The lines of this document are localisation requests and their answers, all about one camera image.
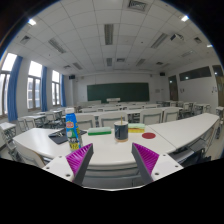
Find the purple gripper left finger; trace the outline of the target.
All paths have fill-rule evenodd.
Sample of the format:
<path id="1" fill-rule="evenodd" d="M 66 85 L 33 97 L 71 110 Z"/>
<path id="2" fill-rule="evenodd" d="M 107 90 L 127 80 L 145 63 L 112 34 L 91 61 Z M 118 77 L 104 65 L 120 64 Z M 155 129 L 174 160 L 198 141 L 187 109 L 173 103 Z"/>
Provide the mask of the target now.
<path id="1" fill-rule="evenodd" d="M 66 156 L 66 160 L 74 174 L 75 184 L 82 185 L 92 155 L 93 144 L 88 144 Z"/>

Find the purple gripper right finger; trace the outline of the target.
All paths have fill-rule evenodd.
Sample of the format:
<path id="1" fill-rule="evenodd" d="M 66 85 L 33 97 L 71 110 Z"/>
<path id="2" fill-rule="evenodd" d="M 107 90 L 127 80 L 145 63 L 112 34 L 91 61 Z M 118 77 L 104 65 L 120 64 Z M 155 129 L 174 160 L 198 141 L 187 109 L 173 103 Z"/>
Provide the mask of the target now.
<path id="1" fill-rule="evenodd" d="M 159 155 L 137 143 L 132 144 L 132 154 L 137 163 L 143 182 L 145 184 L 151 183 L 153 181 L 151 174 L 159 159 Z"/>

